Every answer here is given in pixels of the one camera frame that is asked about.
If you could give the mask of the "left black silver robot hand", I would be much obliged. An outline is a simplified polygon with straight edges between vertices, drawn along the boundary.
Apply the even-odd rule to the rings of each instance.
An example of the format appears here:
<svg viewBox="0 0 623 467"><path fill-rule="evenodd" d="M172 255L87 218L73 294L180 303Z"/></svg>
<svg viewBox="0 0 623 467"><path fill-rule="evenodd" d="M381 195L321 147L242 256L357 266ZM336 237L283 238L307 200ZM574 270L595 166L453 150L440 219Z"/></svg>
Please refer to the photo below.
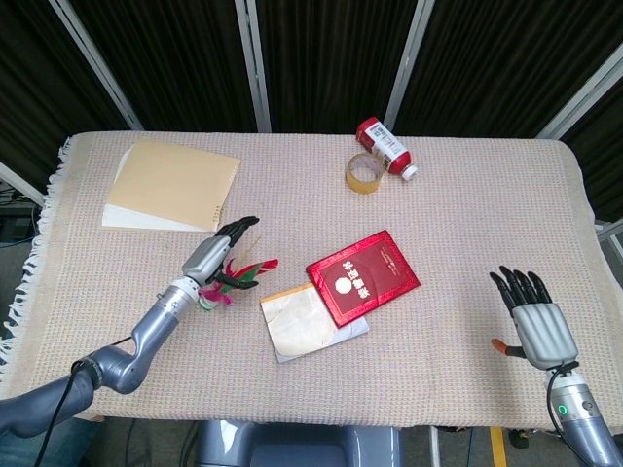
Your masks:
<svg viewBox="0 0 623 467"><path fill-rule="evenodd" d="M243 282L224 272L225 259L231 249L242 238L245 231L256 225L259 219L246 216L221 227L217 233L204 240L182 266L183 274L199 285L219 282L239 290L248 290L258 285L255 280Z"/></svg>

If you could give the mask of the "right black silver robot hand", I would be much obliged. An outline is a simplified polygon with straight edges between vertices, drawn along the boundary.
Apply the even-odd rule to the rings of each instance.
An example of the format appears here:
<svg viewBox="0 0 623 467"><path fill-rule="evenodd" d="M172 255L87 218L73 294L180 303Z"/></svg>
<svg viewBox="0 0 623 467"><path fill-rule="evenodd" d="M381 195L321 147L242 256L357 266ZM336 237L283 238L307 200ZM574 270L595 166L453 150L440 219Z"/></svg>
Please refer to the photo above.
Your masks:
<svg viewBox="0 0 623 467"><path fill-rule="evenodd" d="M542 279L532 271L523 273L505 266L490 274L515 326L520 343L508 345L492 340L499 353L528 360L541 371L574 364L578 349L568 323Z"/></svg>

